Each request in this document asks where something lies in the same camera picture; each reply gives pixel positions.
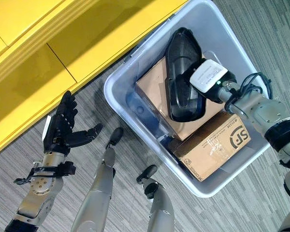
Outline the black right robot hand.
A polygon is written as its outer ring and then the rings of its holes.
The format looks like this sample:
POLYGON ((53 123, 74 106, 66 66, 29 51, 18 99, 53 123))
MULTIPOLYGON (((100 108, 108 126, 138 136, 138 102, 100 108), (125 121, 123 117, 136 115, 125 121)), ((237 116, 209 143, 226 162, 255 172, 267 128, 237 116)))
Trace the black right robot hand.
POLYGON ((180 103, 187 103, 195 90, 202 97, 222 104, 231 101, 236 85, 231 71, 212 59, 202 58, 177 74, 174 87, 180 103))

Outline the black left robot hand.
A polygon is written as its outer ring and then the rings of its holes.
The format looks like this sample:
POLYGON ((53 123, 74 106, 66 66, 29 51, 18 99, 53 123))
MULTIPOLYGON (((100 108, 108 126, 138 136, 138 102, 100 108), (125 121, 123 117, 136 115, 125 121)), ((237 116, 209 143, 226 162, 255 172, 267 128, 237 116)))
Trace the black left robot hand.
POLYGON ((43 139, 44 153, 58 152, 67 156, 71 148, 86 145, 98 137, 103 129, 101 123, 89 130, 73 132, 78 113, 76 106, 75 96, 69 90, 66 91, 46 130, 43 139))

